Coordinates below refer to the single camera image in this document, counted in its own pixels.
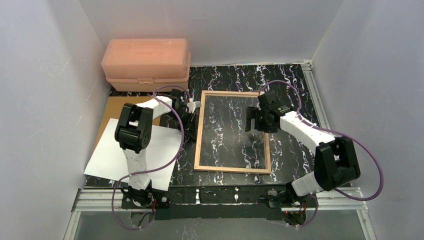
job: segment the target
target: translucent orange container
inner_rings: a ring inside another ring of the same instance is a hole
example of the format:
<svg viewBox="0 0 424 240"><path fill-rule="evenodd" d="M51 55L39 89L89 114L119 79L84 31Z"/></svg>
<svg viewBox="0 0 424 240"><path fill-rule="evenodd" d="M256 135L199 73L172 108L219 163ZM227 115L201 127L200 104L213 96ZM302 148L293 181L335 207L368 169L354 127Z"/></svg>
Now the translucent orange container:
<svg viewBox="0 0 424 240"><path fill-rule="evenodd" d="M190 57L185 39L112 39L101 66L120 92L152 92L167 85L188 89Z"/></svg>

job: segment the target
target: wall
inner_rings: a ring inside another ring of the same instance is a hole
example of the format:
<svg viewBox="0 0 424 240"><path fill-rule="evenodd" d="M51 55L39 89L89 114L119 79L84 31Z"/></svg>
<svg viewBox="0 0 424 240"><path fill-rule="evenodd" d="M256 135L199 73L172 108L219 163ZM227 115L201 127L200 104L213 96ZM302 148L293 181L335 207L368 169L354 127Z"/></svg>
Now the wall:
<svg viewBox="0 0 424 240"><path fill-rule="evenodd" d="M385 185L368 202L378 239L422 239L424 208L424 3L346 0L313 59L333 129L363 140L380 158ZM361 151L365 195L377 168Z"/></svg>
<svg viewBox="0 0 424 240"><path fill-rule="evenodd" d="M101 42L185 38L192 65L311 59L343 0L79 0Z"/></svg>
<svg viewBox="0 0 424 240"><path fill-rule="evenodd" d="M78 0L0 1L0 239L62 239L110 86Z"/></svg>

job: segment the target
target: marble tabletop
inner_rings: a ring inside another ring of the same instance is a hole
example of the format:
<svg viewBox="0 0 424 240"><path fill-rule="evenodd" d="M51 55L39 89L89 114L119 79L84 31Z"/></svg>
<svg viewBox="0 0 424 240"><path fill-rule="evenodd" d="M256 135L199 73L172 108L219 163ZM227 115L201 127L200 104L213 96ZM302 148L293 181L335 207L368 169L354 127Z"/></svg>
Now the marble tabletop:
<svg viewBox="0 0 424 240"><path fill-rule="evenodd" d="M272 80L289 81L300 93L301 113L313 123L318 123L315 108L300 64L194 66L190 68L189 93L200 101L202 90L254 92ZM269 85L287 105L297 108L295 93L283 84ZM118 92L113 87L109 96L146 96L145 92ZM237 103L229 111L238 111ZM175 123L161 117L160 125L175 127ZM270 174L226 173L194 171L196 143L185 140L180 156L176 160L170 186L219 186L219 185L262 185L285 184L314 170L314 156L292 135L279 131L269 136L271 152ZM230 148L222 144L220 148ZM86 188L112 187L115 181L87 176Z"/></svg>

